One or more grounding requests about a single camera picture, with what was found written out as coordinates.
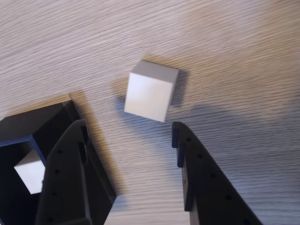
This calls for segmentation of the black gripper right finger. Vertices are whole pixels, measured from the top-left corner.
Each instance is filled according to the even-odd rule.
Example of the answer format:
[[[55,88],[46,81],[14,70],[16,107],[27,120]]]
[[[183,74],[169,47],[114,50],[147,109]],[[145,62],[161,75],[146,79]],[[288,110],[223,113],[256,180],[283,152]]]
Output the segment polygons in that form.
[[[182,169],[184,210],[192,225],[261,224],[186,124],[172,123],[172,147]]]

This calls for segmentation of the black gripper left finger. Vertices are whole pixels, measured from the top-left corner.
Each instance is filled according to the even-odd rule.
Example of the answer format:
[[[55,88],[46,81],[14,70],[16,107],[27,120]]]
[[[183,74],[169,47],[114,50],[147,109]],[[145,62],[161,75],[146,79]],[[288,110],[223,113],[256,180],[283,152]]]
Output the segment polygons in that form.
[[[89,135],[85,120],[76,120],[47,156],[37,225],[90,225],[84,166]]]

